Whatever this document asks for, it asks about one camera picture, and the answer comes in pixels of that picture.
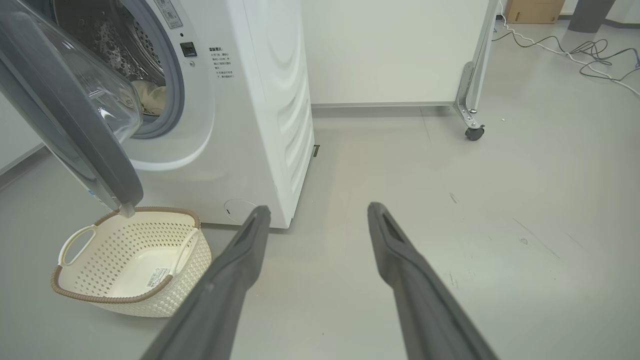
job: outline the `basket hole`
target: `basket hole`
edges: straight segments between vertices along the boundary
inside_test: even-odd
[[[71,244],[67,253],[65,254],[65,263],[69,264],[79,253],[80,250],[86,245],[86,243],[91,240],[93,236],[93,231],[87,231],[84,234],[78,236],[74,242]]]

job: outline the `laundry basket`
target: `laundry basket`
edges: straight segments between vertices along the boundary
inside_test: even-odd
[[[92,237],[66,263],[71,244],[88,231]],[[194,213],[136,208],[131,218],[111,213],[73,234],[60,251],[51,287],[116,313],[167,317],[189,295],[211,259]]]

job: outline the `washing machine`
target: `washing machine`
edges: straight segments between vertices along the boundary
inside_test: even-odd
[[[3,93],[108,209],[293,219],[314,148],[300,0],[0,0]]]

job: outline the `brown box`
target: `brown box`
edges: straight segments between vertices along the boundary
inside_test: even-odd
[[[510,24],[555,24],[564,0],[510,0],[507,22]]]

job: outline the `caster wheel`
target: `caster wheel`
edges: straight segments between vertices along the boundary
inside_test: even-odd
[[[479,129],[467,129],[467,132],[465,133],[465,135],[467,136],[467,138],[469,138],[469,140],[471,141],[476,141],[478,139],[480,139],[482,137],[482,135],[484,134],[484,129],[483,128],[479,128]]]

